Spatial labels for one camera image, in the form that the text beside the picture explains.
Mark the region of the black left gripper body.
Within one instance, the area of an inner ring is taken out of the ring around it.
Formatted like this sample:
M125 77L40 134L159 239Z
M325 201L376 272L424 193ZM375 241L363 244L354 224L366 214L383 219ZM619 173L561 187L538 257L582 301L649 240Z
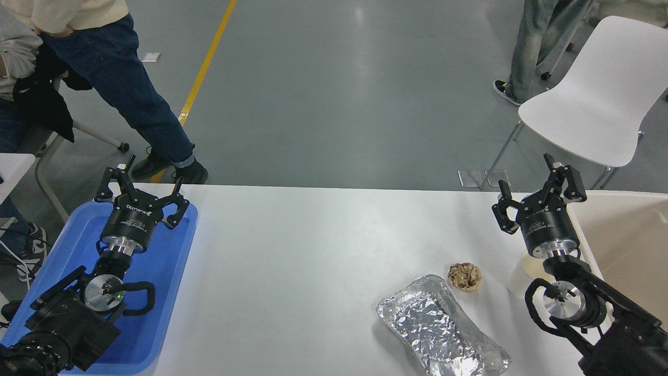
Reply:
M158 221L164 217L157 200L157 196L146 192L117 196L100 240L111 245L114 239L126 238L136 243L136 248L147 248Z

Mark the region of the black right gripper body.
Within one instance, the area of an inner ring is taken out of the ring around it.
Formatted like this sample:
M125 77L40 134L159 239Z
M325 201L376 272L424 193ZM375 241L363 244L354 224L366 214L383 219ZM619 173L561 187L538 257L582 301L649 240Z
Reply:
M580 241L575 233L566 205L558 198L541 199L532 194L521 200L516 215L529 254L544 254L549 249L570 254Z

